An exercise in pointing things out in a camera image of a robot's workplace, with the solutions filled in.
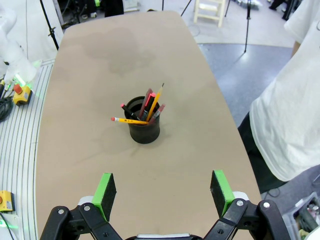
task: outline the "black pole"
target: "black pole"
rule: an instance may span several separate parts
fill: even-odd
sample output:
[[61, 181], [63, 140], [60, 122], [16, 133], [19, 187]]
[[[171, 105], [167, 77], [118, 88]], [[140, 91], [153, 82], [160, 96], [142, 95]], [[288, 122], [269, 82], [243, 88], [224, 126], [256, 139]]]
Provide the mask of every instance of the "black pole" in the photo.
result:
[[44, 17], [45, 17], [46, 23], [48, 24], [48, 27], [49, 27], [50, 34], [48, 36], [52, 37], [54, 45], [55, 45], [56, 49], [58, 50], [59, 49], [59, 45], [58, 45], [58, 42], [57, 42], [57, 39], [56, 39], [56, 36], [55, 36], [55, 27], [51, 28], [51, 25], [50, 25], [50, 22], [49, 22], [49, 19], [48, 19], [46, 10], [45, 10], [45, 6], [44, 6], [44, 3], [42, 2], [42, 0], [40, 0], [40, 4], [41, 4], [41, 7], [42, 7], [42, 11], [44, 13]]
[[249, 32], [249, 20], [251, 19], [251, 18], [250, 18], [250, 10], [251, 10], [251, 0], [248, 0], [248, 3], [247, 3], [247, 14], [246, 14], [247, 24], [246, 24], [246, 37], [245, 37], [244, 53], [246, 53], [246, 51], [247, 51], [248, 32]]
[[226, 16], [227, 16], [227, 12], [228, 12], [228, 9], [229, 9], [230, 1], [231, 1], [231, 0], [229, 0], [229, 2], [228, 2], [228, 6], [226, 7], [226, 11], [225, 11], [225, 15], [224, 15], [224, 17], [226, 17]]
[[188, 4], [185, 6], [183, 12], [181, 13], [181, 17], [182, 17], [182, 15], [185, 13], [185, 11], [187, 10], [187, 7], [188, 7], [189, 4], [191, 3], [191, 1], [192, 1], [192, 0], [190, 0], [190, 1], [188, 2]]

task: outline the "person's arm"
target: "person's arm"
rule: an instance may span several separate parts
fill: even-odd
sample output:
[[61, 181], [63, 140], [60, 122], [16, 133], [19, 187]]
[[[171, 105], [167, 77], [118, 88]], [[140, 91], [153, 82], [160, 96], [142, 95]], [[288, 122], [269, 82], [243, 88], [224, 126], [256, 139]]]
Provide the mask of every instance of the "person's arm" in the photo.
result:
[[301, 44], [298, 43], [297, 41], [294, 42], [291, 57], [293, 57], [296, 54], [296, 52], [298, 51], [300, 45]]

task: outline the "metal panel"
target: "metal panel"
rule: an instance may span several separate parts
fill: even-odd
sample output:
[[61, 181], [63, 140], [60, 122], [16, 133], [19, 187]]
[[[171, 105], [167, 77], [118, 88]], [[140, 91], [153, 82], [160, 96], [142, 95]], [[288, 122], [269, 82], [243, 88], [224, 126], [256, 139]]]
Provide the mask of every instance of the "metal panel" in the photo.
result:
[[14, 106], [0, 123], [0, 189], [14, 194], [15, 211], [21, 219], [20, 239], [38, 238], [35, 177], [39, 126], [54, 60], [44, 61], [34, 82], [28, 105]]

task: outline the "pencil holder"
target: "pencil holder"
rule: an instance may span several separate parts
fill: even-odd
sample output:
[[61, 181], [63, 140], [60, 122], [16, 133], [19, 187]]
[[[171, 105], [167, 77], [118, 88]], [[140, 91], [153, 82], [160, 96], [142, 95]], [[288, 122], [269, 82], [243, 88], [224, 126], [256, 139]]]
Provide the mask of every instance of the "pencil holder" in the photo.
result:
[[[135, 113], [135, 115], [139, 116], [140, 109], [142, 107], [142, 103], [144, 101], [144, 96], [138, 96], [133, 98], [131, 101], [127, 103], [127, 107]], [[159, 104], [156, 103], [153, 112], [155, 113], [159, 108]], [[131, 116], [124, 113], [126, 119], [131, 119]], [[128, 124], [130, 135], [133, 140], [135, 140], [139, 144], [149, 144], [156, 140], [160, 134], [160, 116], [155, 119], [155, 122], [148, 125], [140, 125], [140, 124]]]

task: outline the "screw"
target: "screw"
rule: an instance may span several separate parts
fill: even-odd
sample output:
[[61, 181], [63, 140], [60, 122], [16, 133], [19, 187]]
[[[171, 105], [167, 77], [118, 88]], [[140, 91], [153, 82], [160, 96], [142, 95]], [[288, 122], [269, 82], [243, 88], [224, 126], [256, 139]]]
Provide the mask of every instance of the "screw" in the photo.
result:
[[241, 206], [243, 206], [243, 205], [244, 205], [244, 202], [243, 202], [243, 201], [241, 201], [241, 200], [239, 200], [239, 201], [237, 201], [237, 202], [236, 202], [236, 204], [237, 204], [239, 207], [241, 207]]
[[265, 202], [265, 203], [263, 204], [263, 206], [267, 209], [267, 208], [269, 208], [269, 207], [270, 207], [270, 203]]

